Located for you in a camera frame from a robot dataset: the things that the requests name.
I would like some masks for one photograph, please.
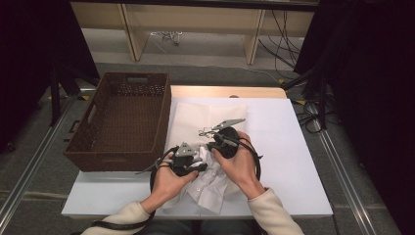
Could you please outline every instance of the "crumpled white fabric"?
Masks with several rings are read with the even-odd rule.
[[[186,185],[176,198],[166,202],[162,208],[174,207],[188,193],[200,207],[220,213],[225,193],[235,191],[237,186],[229,180],[208,151],[206,143],[213,139],[199,136],[199,130],[214,127],[227,119],[246,118],[246,115],[247,105],[207,106],[182,102],[177,104],[166,149],[186,142],[199,151],[198,157],[207,163],[207,170],[200,172],[193,182]],[[241,122],[233,127],[244,131],[245,123]]]
[[[207,170],[199,173],[186,192],[199,206],[220,213],[224,192],[230,180],[206,147],[201,146],[199,157],[207,163]]]

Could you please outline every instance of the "black cable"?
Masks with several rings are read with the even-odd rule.
[[[277,48],[277,52],[275,54],[278,54],[279,49],[281,48],[281,42],[283,42],[283,37],[280,37],[280,42],[278,42],[278,48]]]
[[[179,147],[173,147],[171,149],[169,149],[167,152],[164,153],[164,155],[157,159],[155,162],[155,166],[152,170],[152,174],[150,176],[150,192],[153,192],[153,187],[155,184],[155,179],[156,179],[156,174],[159,170],[158,165],[164,160],[164,158],[171,152],[175,152],[177,151]],[[128,223],[128,224],[117,224],[117,223],[111,223],[111,222],[106,222],[106,221],[102,221],[102,220],[97,220],[97,221],[93,221],[91,224],[91,227],[103,227],[103,228],[107,228],[107,229],[111,229],[111,230],[116,230],[116,231],[126,231],[126,230],[132,230],[132,229],[137,229],[137,228],[141,228],[144,227],[147,223],[149,223],[153,217],[155,216],[155,211],[150,213],[149,218],[147,218],[145,221],[142,222],[138,222],[138,223]]]
[[[283,50],[286,50],[286,51],[288,51],[289,49],[287,49],[287,48],[285,48],[285,47],[282,47],[281,46],[281,44],[277,44],[276,42],[274,42],[274,40],[272,40],[272,38],[271,38],[271,36],[269,36],[268,35],[268,39],[274,44],[274,45],[276,45],[277,47],[279,47],[280,49],[283,49]]]
[[[287,37],[287,40],[288,40],[288,42],[294,47],[294,48],[296,48],[298,51],[293,51],[293,52],[295,52],[295,53],[297,53],[297,54],[299,54],[300,53],[300,51],[301,51],[301,49],[300,48],[298,48],[296,45],[294,45],[293,44],[293,42],[290,40],[290,38],[289,37]]]
[[[259,159],[261,159],[262,157],[258,155],[258,153],[256,152],[253,144],[251,144],[251,142],[249,140],[245,139],[245,138],[240,138],[240,139],[246,140],[251,145],[251,147],[249,145],[243,143],[242,141],[234,139],[234,138],[230,138],[230,137],[227,137],[227,136],[224,136],[224,135],[222,136],[222,138],[227,139],[229,141],[232,141],[236,144],[242,145],[243,147],[245,147],[246,149],[248,149],[251,152],[251,154],[253,155],[254,163],[255,163],[255,167],[256,167],[255,175],[256,175],[257,180],[259,180],[260,175],[261,175],[261,168],[260,168]]]
[[[158,167],[158,165],[164,160],[164,158],[169,154],[169,153],[172,153],[172,152],[176,152],[177,150],[179,149],[179,147],[178,146],[176,146],[176,147],[173,147],[173,148],[171,148],[171,149],[169,149],[169,150],[167,150],[167,152],[165,152],[164,153],[164,155],[161,157],[161,158],[159,158],[159,159],[157,159],[156,161],[155,161],[155,163],[154,164],[151,164],[150,166],[148,166],[147,168],[145,168],[145,169],[143,169],[142,171],[140,171],[140,172],[137,172],[136,174],[141,174],[141,173],[143,173],[143,172],[146,172],[146,171],[148,171],[148,170],[150,170],[150,169],[153,169],[154,167],[155,168],[157,168]]]
[[[259,43],[263,46],[263,48],[265,48],[265,50],[269,53],[269,54],[271,54],[271,55],[273,55],[274,57],[276,57],[276,58],[278,58],[279,60],[281,60],[282,62],[284,62],[285,64],[287,64],[287,66],[289,66],[289,67],[291,67],[291,68],[294,68],[294,66],[293,65],[291,65],[288,61],[286,61],[284,58],[282,58],[281,56],[279,56],[279,55],[277,55],[277,54],[275,54],[274,52],[272,52],[268,47],[266,47],[263,43],[262,43],[262,41],[260,40],[260,39],[258,39],[258,41],[259,41]]]
[[[314,120],[319,118],[318,114],[314,114],[308,109],[308,107],[313,103],[316,103],[316,101],[308,101],[302,107],[302,113],[301,114],[296,114],[296,116],[297,117],[300,116],[300,119],[298,118],[298,122],[299,122],[300,126],[304,126],[304,128],[307,132],[309,132],[309,133],[318,133],[322,130],[321,127],[318,130],[311,130],[310,127],[309,127],[310,123],[312,123]],[[335,115],[335,114],[336,114],[335,110],[329,110],[328,112],[325,113],[325,116],[331,116],[331,115]],[[325,121],[330,122],[330,123],[335,124],[335,125],[341,125],[338,122],[330,121],[328,119],[325,119]]]
[[[287,77],[287,76],[284,76],[283,74],[281,74],[279,71],[278,71],[278,69],[277,69],[277,58],[276,57],[274,57],[274,68],[275,68],[275,71],[281,76],[281,77],[283,77],[283,78],[285,78],[285,79],[289,79],[289,80],[293,80],[293,79],[296,79],[295,77]]]
[[[281,38],[284,39],[284,41],[286,42],[287,46],[289,47],[289,50],[291,50],[290,43],[287,40],[288,36],[286,36],[286,34],[287,34],[287,32],[286,32],[287,31],[287,28],[286,28],[286,26],[287,26],[287,17],[286,17],[286,14],[284,14],[284,30],[282,30],[280,24],[278,23],[277,17],[275,17],[274,11],[271,11],[271,12],[272,12],[272,16],[274,17],[275,23],[277,23],[278,30],[280,31],[280,34],[281,34]]]
[[[287,11],[284,11],[284,27],[286,27],[286,24],[287,24],[287,18],[288,18],[288,12]],[[286,38],[287,38],[287,40],[288,40],[288,42],[294,47],[294,48],[296,48],[298,51],[300,51],[300,49],[298,48],[298,47],[296,47],[296,45],[294,45],[293,44],[293,42],[291,42],[291,40],[290,40],[290,38],[288,37],[288,34],[287,34],[287,30],[286,30]]]
[[[293,50],[291,50],[290,43],[288,42],[289,39],[288,39],[288,33],[287,33],[287,12],[284,11],[283,13],[284,13],[283,14],[284,27],[283,27],[282,33],[283,33],[284,41],[286,42],[287,47],[290,52],[289,55],[290,55],[291,61],[293,62],[293,64],[295,64],[297,60],[293,54]]]

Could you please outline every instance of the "wicker basket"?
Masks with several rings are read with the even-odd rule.
[[[164,150],[169,82],[166,73],[106,73],[64,155],[82,171],[135,171],[153,164]]]

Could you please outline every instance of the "white table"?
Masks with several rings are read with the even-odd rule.
[[[262,184],[275,190],[291,216],[333,214],[290,100],[173,97],[170,123],[179,101],[209,105],[247,104],[246,132],[258,153],[263,155],[260,161]],[[115,213],[127,203],[143,200],[150,194],[149,178],[148,172],[80,172],[62,214],[81,218]],[[225,196],[221,214],[201,209],[189,196],[172,209],[156,212],[156,218],[251,216],[242,193]]]

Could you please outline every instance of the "beige sleeve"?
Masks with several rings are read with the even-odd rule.
[[[116,224],[131,224],[145,221],[150,215],[147,214],[139,202],[133,202],[122,208],[118,213],[107,216],[103,221]],[[128,231],[116,231],[102,227],[90,227],[86,229],[82,235],[126,235],[134,234],[142,228],[132,229]]]
[[[272,189],[268,189],[262,195],[248,200],[248,205],[255,220],[268,235],[303,234],[300,227],[283,208],[281,200]]]

